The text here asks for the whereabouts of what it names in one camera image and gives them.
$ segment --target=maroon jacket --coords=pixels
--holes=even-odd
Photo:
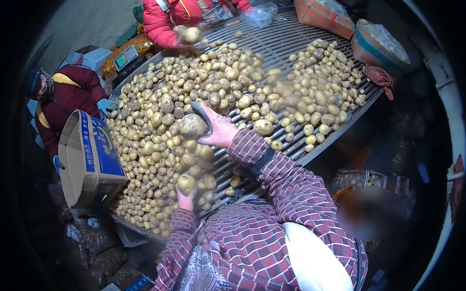
[[[54,97],[62,108],[53,100],[41,104],[51,129],[45,128],[37,116],[35,117],[35,124],[50,159],[58,154],[59,134],[62,133],[69,115],[76,109],[80,109],[100,118],[96,104],[102,98],[107,98],[100,86],[99,77],[94,71],[78,66],[64,66],[57,73],[64,74],[81,87],[55,83]]]

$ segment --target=checkered sleeve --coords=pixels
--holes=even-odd
[[[171,215],[173,232],[168,237],[164,254],[157,266],[158,277],[153,290],[171,290],[189,259],[195,242],[195,227],[196,217],[191,211],[178,209]]]
[[[243,129],[232,141],[228,154],[242,166],[250,167],[260,160],[269,145],[257,133]],[[296,222],[313,231],[335,254],[356,284],[357,250],[350,236],[336,219],[336,206],[323,179],[307,171],[289,157],[275,151],[272,161],[258,177],[262,188],[274,202],[279,223]],[[363,251],[363,277],[367,272],[367,256]]]

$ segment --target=woman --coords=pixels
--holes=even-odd
[[[241,11],[249,0],[231,0]],[[204,28],[233,17],[228,0],[143,0],[144,30],[152,42],[164,48],[186,47],[173,31],[175,25]]]
[[[272,200],[227,205],[197,226],[195,190],[179,190],[173,232],[157,267],[153,290],[353,290],[367,273],[357,249],[336,219],[322,178],[273,150],[249,129],[238,130],[210,108],[191,103],[211,123],[199,143],[227,149],[257,173]]]
[[[41,67],[32,68],[25,80],[26,95],[39,101],[35,124],[55,170],[64,169],[58,159],[58,142],[70,114],[80,109],[97,118],[109,117],[117,104],[108,100],[97,74],[79,66],[66,65],[53,76]]]

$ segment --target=red cloth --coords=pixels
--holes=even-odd
[[[75,85],[55,82],[54,96],[57,102],[70,113],[76,109],[80,109],[100,119],[96,104],[102,98],[107,98],[107,95],[102,86],[100,86],[100,80],[97,74],[92,70],[78,66],[64,66],[59,69],[57,73],[64,74],[81,86],[81,88],[79,88]],[[42,111],[51,129],[45,128],[37,116],[35,117],[35,124],[44,142],[45,150],[50,159],[52,159],[58,154],[59,138],[56,133],[62,133],[69,114],[65,113],[53,100],[43,102],[41,105]]]
[[[227,154],[242,166],[260,160],[269,145],[252,130],[241,130]],[[234,290],[298,290],[285,244],[284,222],[296,222],[312,230],[335,254],[351,277],[357,278],[357,250],[354,239],[336,219],[336,206],[321,177],[305,170],[279,151],[258,177],[273,204],[252,201],[228,205],[196,230],[195,215],[185,209],[171,216],[173,232],[157,266],[158,277],[152,290],[170,290],[177,281],[191,250],[199,245]],[[368,260],[362,250],[362,282]]]
[[[177,25],[196,27],[203,22],[204,13],[196,0],[168,0],[170,12],[164,13],[155,0],[143,0],[144,7],[144,30],[145,34],[154,43],[164,48],[173,48],[173,42],[177,35],[173,31],[170,14]],[[213,8],[211,0],[204,0],[207,6]],[[249,0],[230,0],[232,4],[241,11],[250,8]]]
[[[384,69],[366,65],[364,67],[364,74],[369,80],[374,82],[374,84],[383,86],[388,100],[393,100],[393,93],[391,92],[391,89],[393,88],[393,79]]]

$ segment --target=worker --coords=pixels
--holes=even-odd
[[[237,9],[250,11],[249,0],[230,0]],[[164,48],[187,47],[173,31],[174,25],[200,29],[233,17],[228,0],[143,0],[144,30]]]
[[[210,121],[211,134],[198,142],[226,149],[250,168],[270,202],[227,205],[197,226],[196,190],[177,189],[178,209],[153,290],[359,291],[368,266],[364,245],[339,226],[322,178],[254,131],[191,105]]]
[[[68,117],[76,109],[103,119],[117,104],[108,100],[93,70],[66,65],[53,76],[41,67],[32,68],[24,83],[25,93],[37,100],[35,124],[55,170],[64,169],[58,159],[58,142]]]

